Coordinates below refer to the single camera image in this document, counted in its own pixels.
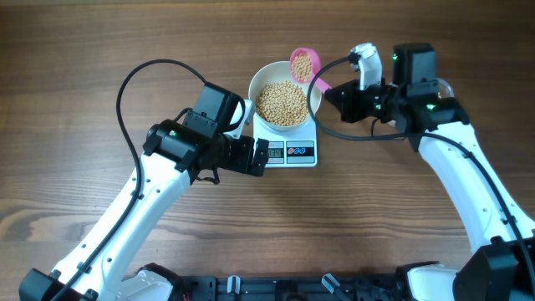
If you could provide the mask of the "pink plastic measuring scoop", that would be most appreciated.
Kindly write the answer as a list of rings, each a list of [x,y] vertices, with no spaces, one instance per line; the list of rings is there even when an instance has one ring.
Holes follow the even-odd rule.
[[[321,69],[318,53],[311,48],[296,48],[290,56],[290,74],[297,84],[309,86]]]

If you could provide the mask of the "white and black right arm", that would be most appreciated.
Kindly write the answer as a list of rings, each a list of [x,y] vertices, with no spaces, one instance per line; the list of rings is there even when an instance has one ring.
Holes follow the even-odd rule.
[[[386,83],[376,47],[363,43],[347,61],[358,79],[328,89],[343,121],[373,117],[395,125],[445,187],[464,225],[472,255],[459,270],[437,263],[401,269],[413,300],[531,300],[534,221],[512,199],[485,157],[470,119],[436,75],[428,43],[396,45]]]

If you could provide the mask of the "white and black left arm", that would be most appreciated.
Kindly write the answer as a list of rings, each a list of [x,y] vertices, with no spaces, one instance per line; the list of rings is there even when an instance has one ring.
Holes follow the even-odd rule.
[[[192,109],[153,125],[135,169],[83,241],[49,274],[32,269],[22,300],[179,300],[180,276],[155,263],[125,274],[156,223],[203,170],[261,176],[268,143],[242,134],[253,102],[205,84]]]

